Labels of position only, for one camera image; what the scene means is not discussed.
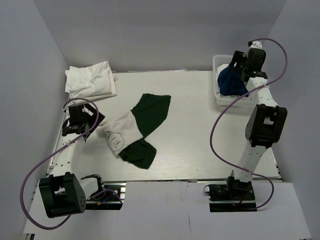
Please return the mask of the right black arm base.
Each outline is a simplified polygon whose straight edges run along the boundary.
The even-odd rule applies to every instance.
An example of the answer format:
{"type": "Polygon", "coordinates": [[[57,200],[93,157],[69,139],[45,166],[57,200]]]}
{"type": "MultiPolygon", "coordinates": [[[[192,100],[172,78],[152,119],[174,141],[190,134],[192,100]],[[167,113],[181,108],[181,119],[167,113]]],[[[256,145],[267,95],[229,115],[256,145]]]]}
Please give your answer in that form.
{"type": "Polygon", "coordinates": [[[209,196],[211,213],[256,212],[253,187],[248,191],[231,189],[226,184],[207,184],[203,193],[209,196]]]}

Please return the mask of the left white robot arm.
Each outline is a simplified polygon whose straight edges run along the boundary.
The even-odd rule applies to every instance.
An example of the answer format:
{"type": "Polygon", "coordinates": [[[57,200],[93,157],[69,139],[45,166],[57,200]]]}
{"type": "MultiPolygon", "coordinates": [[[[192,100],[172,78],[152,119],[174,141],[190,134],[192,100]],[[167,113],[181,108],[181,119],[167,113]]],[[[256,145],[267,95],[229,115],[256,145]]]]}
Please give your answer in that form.
{"type": "Polygon", "coordinates": [[[67,113],[69,117],[61,131],[63,150],[54,157],[54,167],[49,176],[39,182],[49,218],[83,213],[90,197],[99,200],[106,193],[100,175],[79,176],[76,173],[82,149],[104,115],[89,103],[70,106],[67,113]]]}

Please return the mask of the white and green raglan t-shirt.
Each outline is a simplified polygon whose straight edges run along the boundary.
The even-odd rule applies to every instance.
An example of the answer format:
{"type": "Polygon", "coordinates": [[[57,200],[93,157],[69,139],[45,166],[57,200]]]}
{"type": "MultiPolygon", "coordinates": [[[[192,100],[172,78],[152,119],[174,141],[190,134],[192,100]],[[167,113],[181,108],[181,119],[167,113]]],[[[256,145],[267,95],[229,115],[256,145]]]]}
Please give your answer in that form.
{"type": "Polygon", "coordinates": [[[103,120],[97,127],[111,152],[140,169],[149,169],[157,150],[146,141],[167,118],[170,95],[144,93],[131,110],[103,120]]]}

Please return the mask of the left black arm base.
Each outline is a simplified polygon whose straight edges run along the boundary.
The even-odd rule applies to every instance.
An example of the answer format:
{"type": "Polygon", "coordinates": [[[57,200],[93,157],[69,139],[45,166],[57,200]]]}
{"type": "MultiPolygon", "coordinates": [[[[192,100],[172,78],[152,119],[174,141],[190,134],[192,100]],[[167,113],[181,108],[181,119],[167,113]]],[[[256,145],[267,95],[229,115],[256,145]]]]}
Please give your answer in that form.
{"type": "Polygon", "coordinates": [[[126,183],[115,182],[104,185],[106,191],[98,196],[86,201],[86,210],[95,211],[119,211],[122,208],[122,203],[125,200],[126,183]]]}

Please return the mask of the blue t-shirt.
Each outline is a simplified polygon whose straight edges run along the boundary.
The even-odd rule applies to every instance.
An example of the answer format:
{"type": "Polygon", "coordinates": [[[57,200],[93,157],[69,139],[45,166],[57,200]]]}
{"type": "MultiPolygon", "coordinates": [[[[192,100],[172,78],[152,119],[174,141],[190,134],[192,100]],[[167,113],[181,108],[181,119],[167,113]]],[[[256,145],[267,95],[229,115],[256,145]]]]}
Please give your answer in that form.
{"type": "Polygon", "coordinates": [[[235,70],[235,66],[228,64],[218,75],[219,93],[223,96],[248,96],[248,90],[242,81],[242,76],[235,70]]]}

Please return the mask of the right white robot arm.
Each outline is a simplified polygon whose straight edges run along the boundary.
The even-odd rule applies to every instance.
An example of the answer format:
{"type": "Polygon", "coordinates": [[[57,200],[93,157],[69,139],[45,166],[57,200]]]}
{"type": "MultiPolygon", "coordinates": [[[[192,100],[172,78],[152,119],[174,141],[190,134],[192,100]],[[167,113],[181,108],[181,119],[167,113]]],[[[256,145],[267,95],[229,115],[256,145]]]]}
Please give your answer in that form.
{"type": "Polygon", "coordinates": [[[254,109],[245,128],[247,142],[243,154],[225,187],[226,195],[233,200],[250,192],[252,173],[263,154],[279,141],[288,114],[285,107],[276,103],[268,88],[267,74],[262,71],[266,59],[262,43],[258,40],[250,41],[248,46],[248,51],[235,67],[241,73],[254,109]]]}

